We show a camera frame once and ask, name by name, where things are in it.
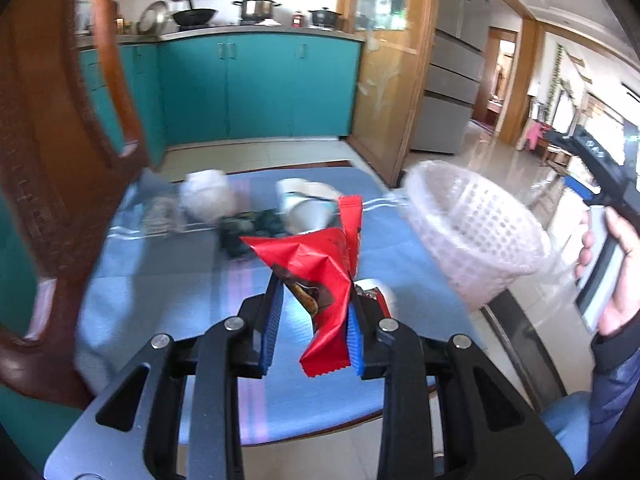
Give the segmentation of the dark blue jacket forearm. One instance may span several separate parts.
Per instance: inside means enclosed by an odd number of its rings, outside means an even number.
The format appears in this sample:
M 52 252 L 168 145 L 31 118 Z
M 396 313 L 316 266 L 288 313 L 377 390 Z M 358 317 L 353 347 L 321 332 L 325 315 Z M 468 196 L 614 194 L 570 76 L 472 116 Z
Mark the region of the dark blue jacket forearm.
M 600 451 L 620 420 L 639 381 L 639 318 L 591 341 L 591 390 L 553 403 L 541 419 L 570 458 L 574 471 Z

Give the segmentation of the person right hand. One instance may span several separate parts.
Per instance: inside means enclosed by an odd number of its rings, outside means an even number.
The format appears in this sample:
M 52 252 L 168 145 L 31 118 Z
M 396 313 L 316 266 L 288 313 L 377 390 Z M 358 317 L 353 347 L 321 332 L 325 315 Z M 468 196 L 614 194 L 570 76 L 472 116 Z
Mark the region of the person right hand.
M 639 312 L 639 237 L 634 227 L 613 208 L 605 209 L 608 232 L 625 253 L 616 289 L 604 308 L 598 333 L 602 337 L 613 336 L 628 324 Z

